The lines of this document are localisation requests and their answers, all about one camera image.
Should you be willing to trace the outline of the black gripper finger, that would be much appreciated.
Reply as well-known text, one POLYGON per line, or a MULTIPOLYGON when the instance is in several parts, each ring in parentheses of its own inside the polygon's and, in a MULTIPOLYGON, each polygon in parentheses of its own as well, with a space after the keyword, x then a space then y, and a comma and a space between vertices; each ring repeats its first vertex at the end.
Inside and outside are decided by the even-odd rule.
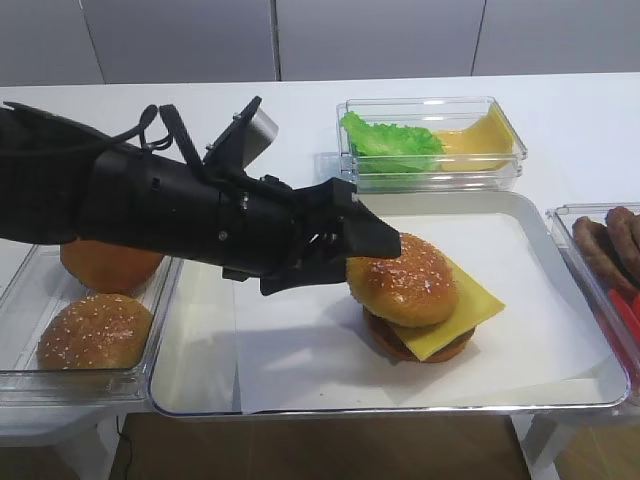
POLYGON ((393 259, 401 255, 400 233, 362 203, 354 184, 330 178, 297 189, 295 199, 302 259, 393 259))

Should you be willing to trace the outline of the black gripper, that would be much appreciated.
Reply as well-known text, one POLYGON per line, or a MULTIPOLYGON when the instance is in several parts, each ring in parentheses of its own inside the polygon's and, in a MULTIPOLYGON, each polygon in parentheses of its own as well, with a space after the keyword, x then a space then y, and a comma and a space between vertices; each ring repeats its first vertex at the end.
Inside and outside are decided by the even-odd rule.
POLYGON ((82 240, 218 265, 228 278, 260 278, 263 296, 346 281, 346 259, 301 256, 297 201, 269 177, 205 184, 189 167, 137 149, 98 156, 77 214, 82 240))

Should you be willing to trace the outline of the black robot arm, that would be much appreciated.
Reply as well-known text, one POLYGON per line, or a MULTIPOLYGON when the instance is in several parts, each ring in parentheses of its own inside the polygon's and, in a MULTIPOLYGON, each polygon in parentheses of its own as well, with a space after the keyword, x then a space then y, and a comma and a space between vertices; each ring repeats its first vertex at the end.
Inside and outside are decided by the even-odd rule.
POLYGON ((294 189, 246 172, 278 129, 252 99, 199 154, 173 105, 150 105, 115 136, 17 102, 1 109, 1 235, 77 239, 219 266, 263 295, 342 283, 351 257, 394 259, 397 230, 353 184, 294 189))

